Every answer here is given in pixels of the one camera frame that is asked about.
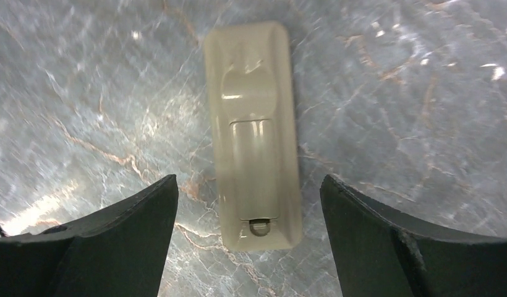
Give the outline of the beige remote control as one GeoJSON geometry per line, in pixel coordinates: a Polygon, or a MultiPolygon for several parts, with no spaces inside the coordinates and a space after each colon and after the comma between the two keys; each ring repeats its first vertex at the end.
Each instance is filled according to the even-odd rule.
{"type": "Polygon", "coordinates": [[[205,38],[204,58],[223,244],[232,251],[293,248],[303,227],[288,31],[275,21],[216,28],[205,38]],[[264,119],[275,129],[279,217],[243,221],[230,125],[264,119]]]}

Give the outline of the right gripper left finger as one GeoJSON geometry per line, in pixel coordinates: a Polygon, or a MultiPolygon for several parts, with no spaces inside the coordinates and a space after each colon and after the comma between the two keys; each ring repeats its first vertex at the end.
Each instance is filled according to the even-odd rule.
{"type": "Polygon", "coordinates": [[[156,296],[178,198],[171,174],[80,219],[0,238],[0,296],[156,296]]]}

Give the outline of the beige battery cover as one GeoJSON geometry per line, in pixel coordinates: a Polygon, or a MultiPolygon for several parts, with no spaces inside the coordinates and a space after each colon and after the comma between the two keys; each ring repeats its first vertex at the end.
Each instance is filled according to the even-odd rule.
{"type": "Polygon", "coordinates": [[[279,217],[275,129],[269,119],[230,125],[237,210],[243,221],[279,217]]]}

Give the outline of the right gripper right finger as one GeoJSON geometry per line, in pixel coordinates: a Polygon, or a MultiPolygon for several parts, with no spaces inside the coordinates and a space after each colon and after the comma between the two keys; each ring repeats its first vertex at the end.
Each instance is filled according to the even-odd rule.
{"type": "Polygon", "coordinates": [[[320,198],[344,296],[507,296],[507,238],[421,220],[331,175],[320,198]]]}

